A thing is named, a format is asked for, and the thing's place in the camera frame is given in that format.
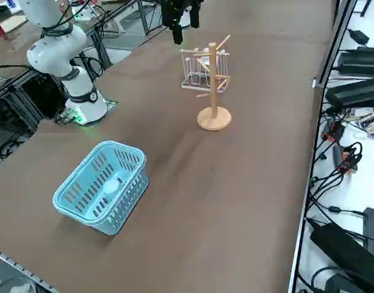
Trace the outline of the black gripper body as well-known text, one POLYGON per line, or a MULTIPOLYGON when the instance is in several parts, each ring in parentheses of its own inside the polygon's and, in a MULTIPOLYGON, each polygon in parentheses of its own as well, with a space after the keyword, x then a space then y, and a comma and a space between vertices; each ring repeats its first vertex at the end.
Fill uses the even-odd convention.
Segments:
POLYGON ((169 14, 174 12, 198 12, 204 0, 169 0, 161 1, 162 13, 169 14))

